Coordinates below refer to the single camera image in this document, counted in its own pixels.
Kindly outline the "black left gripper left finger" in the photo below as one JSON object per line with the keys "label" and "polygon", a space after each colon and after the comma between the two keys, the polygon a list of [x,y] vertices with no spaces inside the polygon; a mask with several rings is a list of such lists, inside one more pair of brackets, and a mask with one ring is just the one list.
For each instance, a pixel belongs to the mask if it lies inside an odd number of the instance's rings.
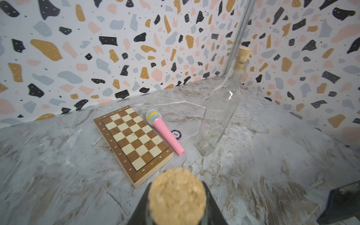
{"label": "black left gripper left finger", "polygon": [[145,191],[142,195],[134,213],[130,217],[127,225],[151,225],[152,218],[149,209],[148,200],[149,191]]}

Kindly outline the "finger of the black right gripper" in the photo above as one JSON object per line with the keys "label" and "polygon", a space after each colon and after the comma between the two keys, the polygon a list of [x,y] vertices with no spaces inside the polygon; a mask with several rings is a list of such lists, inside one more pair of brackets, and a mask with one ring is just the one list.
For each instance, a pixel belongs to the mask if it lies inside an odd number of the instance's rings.
{"label": "finger of the black right gripper", "polygon": [[316,221],[320,225],[329,225],[353,217],[360,218],[359,181],[331,190],[325,210]]}

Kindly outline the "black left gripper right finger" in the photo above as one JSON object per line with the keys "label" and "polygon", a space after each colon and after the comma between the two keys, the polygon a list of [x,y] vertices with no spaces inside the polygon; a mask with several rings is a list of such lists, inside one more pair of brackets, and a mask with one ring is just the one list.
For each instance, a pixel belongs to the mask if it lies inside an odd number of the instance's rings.
{"label": "black left gripper right finger", "polygon": [[207,225],[228,225],[208,186],[206,186],[206,195],[207,195],[207,206],[206,206]]}

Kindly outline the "glass bottle blue label back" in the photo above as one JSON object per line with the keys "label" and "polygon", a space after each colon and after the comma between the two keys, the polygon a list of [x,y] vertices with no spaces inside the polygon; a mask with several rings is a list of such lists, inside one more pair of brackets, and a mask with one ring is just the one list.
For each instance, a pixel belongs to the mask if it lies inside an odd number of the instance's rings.
{"label": "glass bottle blue label back", "polygon": [[205,187],[185,168],[161,173],[150,185],[147,200],[147,225],[207,225],[210,221]]}

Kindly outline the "clear glass bottle with cork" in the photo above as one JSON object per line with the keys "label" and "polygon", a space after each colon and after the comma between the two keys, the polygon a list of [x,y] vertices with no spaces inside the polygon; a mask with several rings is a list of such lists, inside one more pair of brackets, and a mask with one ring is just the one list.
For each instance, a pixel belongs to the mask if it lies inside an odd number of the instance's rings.
{"label": "clear glass bottle with cork", "polygon": [[233,68],[223,83],[215,88],[208,99],[195,147],[203,156],[213,153],[241,100],[241,77],[249,63],[252,50],[239,47]]}

